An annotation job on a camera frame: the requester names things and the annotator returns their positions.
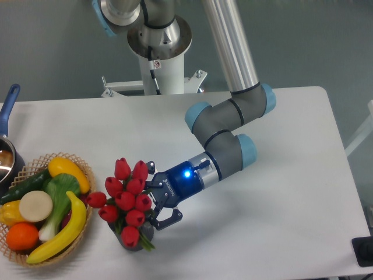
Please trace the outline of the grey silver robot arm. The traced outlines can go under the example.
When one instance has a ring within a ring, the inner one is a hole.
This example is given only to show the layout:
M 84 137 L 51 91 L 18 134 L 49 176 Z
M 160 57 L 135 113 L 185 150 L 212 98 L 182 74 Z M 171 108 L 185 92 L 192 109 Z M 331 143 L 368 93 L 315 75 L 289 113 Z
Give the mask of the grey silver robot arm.
M 93 1 L 96 15 L 109 36 L 127 30 L 131 50 L 138 56 L 140 81 L 104 83 L 104 96 L 142 90 L 146 95 L 177 95 L 197 92 L 205 74 L 184 75 L 184 55 L 192 42 L 188 23 L 175 14 L 174 1 Z M 203 1 L 221 67 L 231 97 L 218 105 L 196 103 L 185 122 L 204 151 L 164 172 L 148 164 L 153 175 L 154 213 L 172 209 L 169 218 L 150 224 L 162 230 L 182 219 L 177 206 L 183 200 L 226 179 L 256 161 L 250 137 L 233 131 L 264 116 L 276 105 L 270 86 L 257 76 L 236 1 Z

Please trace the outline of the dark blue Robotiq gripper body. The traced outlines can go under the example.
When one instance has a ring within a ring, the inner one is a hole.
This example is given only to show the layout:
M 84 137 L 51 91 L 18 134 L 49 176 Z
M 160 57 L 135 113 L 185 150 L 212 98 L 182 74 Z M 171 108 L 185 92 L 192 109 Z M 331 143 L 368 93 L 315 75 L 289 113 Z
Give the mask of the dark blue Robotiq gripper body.
M 157 172 L 146 182 L 145 189 L 150 190 L 155 204 L 151 220 L 157 219 L 163 208 L 173 210 L 180 202 L 202 191 L 202 183 L 192 165 L 177 165 Z

